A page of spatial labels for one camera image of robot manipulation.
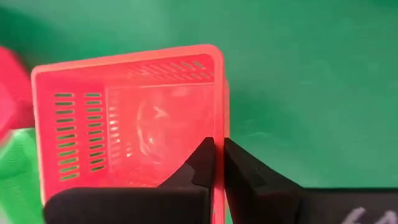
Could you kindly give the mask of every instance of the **green table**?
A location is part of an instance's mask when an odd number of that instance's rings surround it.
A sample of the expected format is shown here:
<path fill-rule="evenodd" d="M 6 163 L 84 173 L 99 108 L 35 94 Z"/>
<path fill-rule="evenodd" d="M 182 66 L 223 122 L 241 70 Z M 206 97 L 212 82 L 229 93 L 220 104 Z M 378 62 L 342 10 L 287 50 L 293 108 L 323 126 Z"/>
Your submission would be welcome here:
<path fill-rule="evenodd" d="M 394 0 L 0 0 L 0 44 L 61 62 L 217 45 L 231 137 L 309 187 L 398 187 Z"/>

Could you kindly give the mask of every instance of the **red basket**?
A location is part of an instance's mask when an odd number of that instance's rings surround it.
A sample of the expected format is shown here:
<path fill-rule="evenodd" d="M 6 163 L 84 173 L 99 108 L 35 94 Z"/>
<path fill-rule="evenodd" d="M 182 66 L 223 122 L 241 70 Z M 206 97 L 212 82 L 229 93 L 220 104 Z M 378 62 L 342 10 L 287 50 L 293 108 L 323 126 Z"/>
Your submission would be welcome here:
<path fill-rule="evenodd" d="M 4 47 L 0 47 L 0 107 L 0 141 L 10 129 L 34 126 L 28 74 Z"/>
<path fill-rule="evenodd" d="M 43 202 L 72 187 L 156 187 L 213 136 L 215 223 L 224 223 L 229 102 L 216 47 L 43 65 L 32 81 Z"/>

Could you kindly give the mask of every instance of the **plastic basket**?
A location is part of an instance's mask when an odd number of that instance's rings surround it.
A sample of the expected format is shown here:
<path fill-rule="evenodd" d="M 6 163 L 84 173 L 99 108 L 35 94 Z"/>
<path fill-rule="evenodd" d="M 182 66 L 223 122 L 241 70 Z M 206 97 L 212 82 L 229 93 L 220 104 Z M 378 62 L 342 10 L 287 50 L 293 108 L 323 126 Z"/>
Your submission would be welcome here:
<path fill-rule="evenodd" d="M 0 107 L 0 140 L 10 129 L 34 126 L 28 74 L 4 47 L 0 47 Z"/>
<path fill-rule="evenodd" d="M 43 65 L 32 81 L 43 202 L 72 187 L 156 187 L 213 136 L 213 223 L 224 223 L 222 148 L 229 109 L 216 47 Z"/>
<path fill-rule="evenodd" d="M 34 129 L 11 131 L 0 147 L 0 207 L 11 223 L 43 223 Z"/>

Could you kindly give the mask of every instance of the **red plastic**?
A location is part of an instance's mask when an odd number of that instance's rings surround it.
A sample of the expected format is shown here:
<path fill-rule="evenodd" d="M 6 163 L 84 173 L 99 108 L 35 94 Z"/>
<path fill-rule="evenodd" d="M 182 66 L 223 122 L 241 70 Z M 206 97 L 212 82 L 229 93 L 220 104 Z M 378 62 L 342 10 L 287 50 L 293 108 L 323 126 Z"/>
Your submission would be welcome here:
<path fill-rule="evenodd" d="M 224 223 L 229 103 L 216 47 L 43 65 L 32 79 L 44 202 L 71 187 L 156 187 L 213 136 L 213 223 Z"/>
<path fill-rule="evenodd" d="M 0 139 L 9 129 L 34 126 L 28 74 L 4 47 L 0 47 L 0 107 Z"/>

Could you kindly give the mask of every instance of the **green basket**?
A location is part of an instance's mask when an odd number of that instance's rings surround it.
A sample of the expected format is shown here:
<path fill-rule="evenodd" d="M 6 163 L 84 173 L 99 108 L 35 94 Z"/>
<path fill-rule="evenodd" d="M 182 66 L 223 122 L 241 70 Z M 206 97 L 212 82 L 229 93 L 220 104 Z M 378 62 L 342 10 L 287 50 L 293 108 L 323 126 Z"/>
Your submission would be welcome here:
<path fill-rule="evenodd" d="M 34 129 L 18 129 L 0 147 L 0 206 L 13 224 L 43 223 Z"/>

